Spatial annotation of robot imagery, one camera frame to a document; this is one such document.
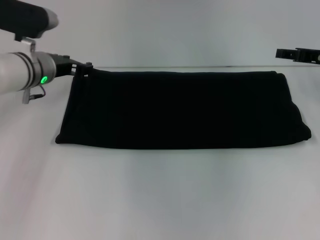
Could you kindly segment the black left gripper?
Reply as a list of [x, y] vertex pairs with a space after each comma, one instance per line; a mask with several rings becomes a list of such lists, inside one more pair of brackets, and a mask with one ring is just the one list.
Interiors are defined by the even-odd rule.
[[51, 58], [55, 63], [55, 77], [74, 75], [77, 78], [83, 78], [89, 76], [94, 69], [91, 62], [78, 63], [68, 55], [51, 54]]

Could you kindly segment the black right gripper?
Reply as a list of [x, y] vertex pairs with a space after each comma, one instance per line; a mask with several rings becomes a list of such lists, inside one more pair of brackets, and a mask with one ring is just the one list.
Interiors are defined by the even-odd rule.
[[308, 64], [320, 64], [320, 50], [318, 49], [277, 49], [276, 58], [294, 60], [295, 62], [308, 63]]

